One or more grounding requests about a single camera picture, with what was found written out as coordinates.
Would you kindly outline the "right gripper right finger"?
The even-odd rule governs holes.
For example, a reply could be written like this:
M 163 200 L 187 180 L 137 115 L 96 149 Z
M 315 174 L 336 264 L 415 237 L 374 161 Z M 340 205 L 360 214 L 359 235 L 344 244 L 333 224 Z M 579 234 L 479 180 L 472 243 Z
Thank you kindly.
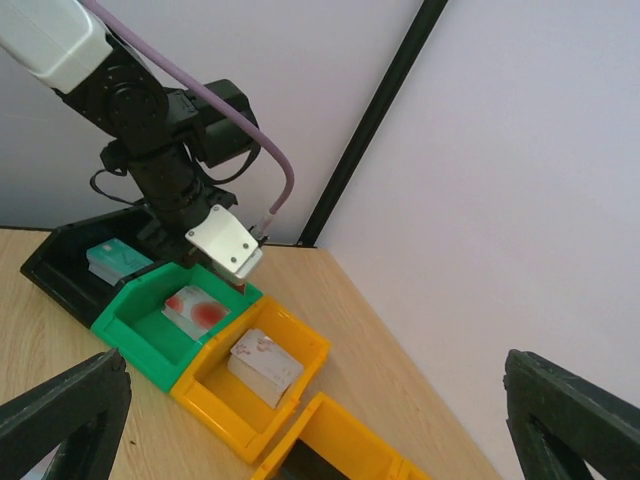
M 503 384 L 525 478 L 639 477 L 637 407 L 529 351 L 509 351 Z

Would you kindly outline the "red white card stack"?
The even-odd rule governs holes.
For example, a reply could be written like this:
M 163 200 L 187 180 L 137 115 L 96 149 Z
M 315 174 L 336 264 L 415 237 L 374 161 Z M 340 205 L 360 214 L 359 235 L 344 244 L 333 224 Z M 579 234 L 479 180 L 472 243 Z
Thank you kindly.
M 162 313 L 192 340 L 199 340 L 230 310 L 201 288 L 187 285 L 165 300 Z

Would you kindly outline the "left black frame post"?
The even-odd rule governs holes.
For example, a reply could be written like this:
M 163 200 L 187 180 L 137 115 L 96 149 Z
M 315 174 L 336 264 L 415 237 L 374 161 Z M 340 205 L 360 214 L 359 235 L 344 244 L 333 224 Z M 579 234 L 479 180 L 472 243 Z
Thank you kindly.
M 315 246 L 447 4 L 447 0 L 421 3 L 308 218 L 298 246 Z

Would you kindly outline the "teal card stack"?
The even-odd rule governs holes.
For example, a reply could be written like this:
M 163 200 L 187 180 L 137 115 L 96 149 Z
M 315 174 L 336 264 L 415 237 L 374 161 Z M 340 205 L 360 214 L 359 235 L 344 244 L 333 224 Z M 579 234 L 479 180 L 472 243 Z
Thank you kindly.
M 123 241 L 113 238 L 86 251 L 88 270 L 111 286 L 152 264 Z

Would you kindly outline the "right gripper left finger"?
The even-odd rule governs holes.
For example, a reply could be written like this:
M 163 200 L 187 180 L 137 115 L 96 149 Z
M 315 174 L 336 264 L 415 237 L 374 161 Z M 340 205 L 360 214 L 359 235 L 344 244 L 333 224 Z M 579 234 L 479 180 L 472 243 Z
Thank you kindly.
M 96 354 L 1 405 L 1 477 L 20 479 L 50 452 L 46 479 L 107 479 L 132 399 L 118 349 Z

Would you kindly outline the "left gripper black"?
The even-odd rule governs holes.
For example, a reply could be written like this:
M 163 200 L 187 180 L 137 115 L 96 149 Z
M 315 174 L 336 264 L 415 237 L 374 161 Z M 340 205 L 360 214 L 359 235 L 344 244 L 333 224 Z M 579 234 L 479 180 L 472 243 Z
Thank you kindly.
M 216 186 L 197 184 L 182 194 L 172 195 L 163 204 L 141 206 L 150 219 L 137 234 L 141 245 L 159 260 L 185 268 L 210 266 L 209 256 L 195 247 L 187 233 L 200 225 L 214 206 L 237 204 L 236 195 Z

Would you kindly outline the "green bin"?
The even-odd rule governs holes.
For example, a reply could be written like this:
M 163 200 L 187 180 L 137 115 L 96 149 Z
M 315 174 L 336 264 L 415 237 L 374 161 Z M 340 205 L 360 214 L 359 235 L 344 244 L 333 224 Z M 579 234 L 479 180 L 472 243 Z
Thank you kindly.
M 165 301 L 185 286 L 204 290 L 228 310 L 195 340 L 163 313 Z M 205 344 L 262 297 L 248 283 L 240 292 L 201 266 L 165 264 L 124 285 L 98 316 L 91 331 L 167 393 Z

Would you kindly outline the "yellow triple bin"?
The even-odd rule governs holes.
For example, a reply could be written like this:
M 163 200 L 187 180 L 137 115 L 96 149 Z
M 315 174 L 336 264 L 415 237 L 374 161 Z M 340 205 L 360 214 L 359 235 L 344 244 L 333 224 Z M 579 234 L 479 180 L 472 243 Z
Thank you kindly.
M 345 407 L 316 394 L 252 474 L 254 479 L 428 479 Z

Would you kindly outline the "yellow bin single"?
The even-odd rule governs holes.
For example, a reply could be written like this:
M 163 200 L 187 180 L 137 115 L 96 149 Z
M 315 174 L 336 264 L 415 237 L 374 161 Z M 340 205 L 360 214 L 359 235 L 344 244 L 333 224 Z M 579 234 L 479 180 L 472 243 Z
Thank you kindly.
M 248 463 L 297 409 L 330 343 L 262 297 L 206 343 L 170 395 Z

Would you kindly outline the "black bin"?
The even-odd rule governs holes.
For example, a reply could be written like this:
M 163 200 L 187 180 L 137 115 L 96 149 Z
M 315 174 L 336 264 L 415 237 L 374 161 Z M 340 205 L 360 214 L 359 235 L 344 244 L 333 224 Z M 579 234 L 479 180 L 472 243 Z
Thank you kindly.
M 153 222 L 143 207 L 129 207 L 54 229 L 20 272 L 73 318 L 90 328 L 120 290 L 165 264 L 138 239 Z M 89 271 L 86 251 L 112 238 L 148 257 L 152 264 L 111 286 Z

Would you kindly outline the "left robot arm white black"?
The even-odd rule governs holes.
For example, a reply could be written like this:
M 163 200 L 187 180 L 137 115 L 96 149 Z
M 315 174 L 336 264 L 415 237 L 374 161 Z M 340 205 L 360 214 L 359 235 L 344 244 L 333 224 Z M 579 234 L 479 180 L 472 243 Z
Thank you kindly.
M 5 1 L 1 45 L 84 119 L 107 133 L 105 169 L 131 176 L 150 213 L 144 248 L 190 266 L 211 261 L 241 275 L 260 246 L 232 214 L 234 195 L 206 169 L 259 147 L 246 96 L 229 81 L 164 87 L 158 55 L 77 1 Z

